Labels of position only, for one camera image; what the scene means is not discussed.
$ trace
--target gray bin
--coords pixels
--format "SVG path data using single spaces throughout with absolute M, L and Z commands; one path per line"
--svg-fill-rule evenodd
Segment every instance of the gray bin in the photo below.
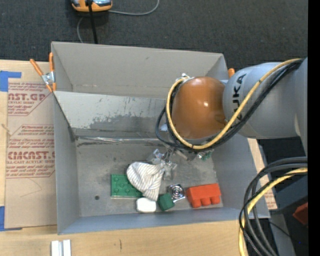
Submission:
M 168 212 L 138 213 L 135 199 L 110 198 L 110 175 L 166 150 L 154 129 L 168 91 L 182 73 L 228 79 L 223 54 L 52 42 L 57 90 L 54 143 L 58 234 L 236 220 L 257 169 L 247 138 L 236 135 L 212 158 L 175 156 L 183 187 L 218 182 L 221 203 L 197 209 L 181 200 Z M 257 204 L 269 217 L 266 202 Z

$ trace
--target metal bracket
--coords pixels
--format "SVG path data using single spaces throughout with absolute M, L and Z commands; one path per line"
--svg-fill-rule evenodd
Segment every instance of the metal bracket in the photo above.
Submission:
M 41 75 L 43 81 L 47 84 L 47 85 L 50 85 L 52 83 L 55 83 L 56 82 L 56 77 L 55 77 L 55 72 L 54 71 L 51 71 L 47 74 L 43 74 Z
M 51 241 L 50 256 L 71 256 L 71 240 Z

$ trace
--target black carpet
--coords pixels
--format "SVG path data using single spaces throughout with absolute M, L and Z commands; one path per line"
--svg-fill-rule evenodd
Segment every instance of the black carpet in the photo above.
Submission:
M 113 0 L 111 10 L 144 13 L 156 4 Z M 308 8 L 306 0 L 160 0 L 149 15 L 108 12 L 95 24 L 99 44 L 222 53 L 239 70 L 307 57 Z M 90 19 L 81 18 L 70 0 L 0 0 L 0 59 L 48 61 L 52 41 L 81 42 L 78 24 L 82 41 L 94 43 Z M 298 138 L 260 144 L 269 163 L 304 154 Z

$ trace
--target yellow cable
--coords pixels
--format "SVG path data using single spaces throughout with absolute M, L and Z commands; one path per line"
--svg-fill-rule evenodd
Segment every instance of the yellow cable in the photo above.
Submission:
M 292 173 L 307 173 L 308 172 L 308 168 L 299 168 L 299 169 L 295 169 L 292 171 L 289 171 L 287 174 L 292 174 Z M 253 207 L 256 205 L 256 203 L 259 201 L 259 199 L 271 188 L 273 188 L 275 185 L 277 185 L 278 183 L 291 178 L 292 176 L 294 176 L 295 174 L 289 175 L 289 176 L 283 176 L 283 177 L 279 177 L 277 179 L 275 179 L 273 182 L 271 182 L 265 189 L 263 189 L 249 204 L 248 204 L 248 214 L 250 213 L 250 211 L 253 209 Z M 241 223 L 243 225 L 243 227 L 245 227 L 245 217 L 242 216 L 241 218 Z M 245 238 L 244 238 L 244 234 L 241 230 L 241 228 L 239 228 L 239 232 L 238 232 L 238 242 L 239 242 L 239 252 L 241 256 L 245 256 Z
M 193 145 L 189 142 L 187 142 L 185 139 L 183 139 L 180 134 L 177 132 L 173 121 L 171 119 L 171 113 L 170 113 L 170 101 L 171 101 L 171 95 L 173 90 L 184 80 L 186 80 L 187 78 L 180 78 L 179 80 L 177 80 L 171 87 L 169 93 L 168 93 L 168 97 L 166 100 L 166 115 L 167 115 L 167 119 L 170 125 L 170 128 L 172 130 L 172 132 L 174 133 L 175 137 L 178 138 L 178 140 L 184 144 L 185 146 L 195 149 L 195 150 L 204 150 L 210 146 L 212 146 L 214 143 L 216 143 L 218 140 L 221 139 L 221 137 L 228 131 L 228 129 L 231 127 L 231 125 L 235 122 L 235 120 L 237 119 L 238 115 L 240 114 L 240 112 L 243 110 L 243 108 L 245 107 L 245 105 L 247 104 L 248 100 L 251 98 L 251 96 L 253 95 L 253 93 L 255 92 L 255 90 L 258 88 L 258 86 L 267 78 L 269 77 L 273 72 L 275 72 L 276 70 L 282 68 L 285 65 L 288 65 L 292 62 L 298 61 L 300 60 L 299 58 L 294 58 L 294 59 L 290 59 L 287 61 L 284 61 L 280 64 L 278 64 L 277 66 L 275 66 L 274 68 L 272 68 L 271 70 L 269 70 L 265 75 L 263 75 L 260 80 L 258 82 L 255 83 L 255 85 L 251 88 L 251 90 L 249 91 L 249 93 L 246 95 L 246 97 L 243 99 L 243 102 L 240 104 L 240 106 L 238 107 L 238 109 L 236 110 L 236 112 L 233 114 L 233 116 L 231 117 L 231 119 L 229 120 L 229 122 L 226 124 L 226 126 L 221 130 L 221 132 L 211 141 L 209 141 L 206 144 L 203 145 Z

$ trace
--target orange lego brick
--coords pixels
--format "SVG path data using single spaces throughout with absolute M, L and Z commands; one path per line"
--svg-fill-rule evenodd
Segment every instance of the orange lego brick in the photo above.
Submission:
M 193 208 L 220 203 L 221 191 L 218 183 L 192 186 L 185 194 Z

